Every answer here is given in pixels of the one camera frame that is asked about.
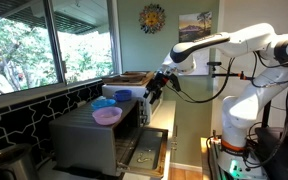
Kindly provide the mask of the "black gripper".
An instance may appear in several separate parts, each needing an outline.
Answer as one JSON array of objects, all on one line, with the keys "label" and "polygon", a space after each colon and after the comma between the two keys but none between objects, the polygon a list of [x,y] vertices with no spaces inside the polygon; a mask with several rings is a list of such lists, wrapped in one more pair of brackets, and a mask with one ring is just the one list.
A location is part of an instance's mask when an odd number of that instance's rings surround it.
[{"label": "black gripper", "polygon": [[167,84],[168,81],[172,83],[172,87],[177,92],[181,90],[178,78],[175,74],[157,72],[155,77],[149,81],[148,90],[145,90],[143,97],[148,98],[152,93],[153,95],[149,103],[153,104],[156,100],[159,100],[159,97],[162,93],[162,88]]}]

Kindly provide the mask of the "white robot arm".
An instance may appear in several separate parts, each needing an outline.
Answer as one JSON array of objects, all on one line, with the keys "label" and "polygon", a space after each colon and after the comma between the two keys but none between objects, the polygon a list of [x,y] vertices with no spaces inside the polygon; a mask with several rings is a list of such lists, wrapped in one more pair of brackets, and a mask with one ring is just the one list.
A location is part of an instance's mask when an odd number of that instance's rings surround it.
[{"label": "white robot arm", "polygon": [[217,159],[219,167],[234,179],[267,180],[264,163],[247,149],[247,129],[255,123],[263,107],[288,87],[288,34],[278,35],[271,25],[260,23],[232,33],[221,32],[178,43],[146,85],[144,96],[155,101],[167,82],[178,88],[175,74],[189,74],[195,69],[190,55],[210,48],[230,58],[253,52],[270,62],[260,75],[251,78],[240,96],[223,100],[223,130]]}]

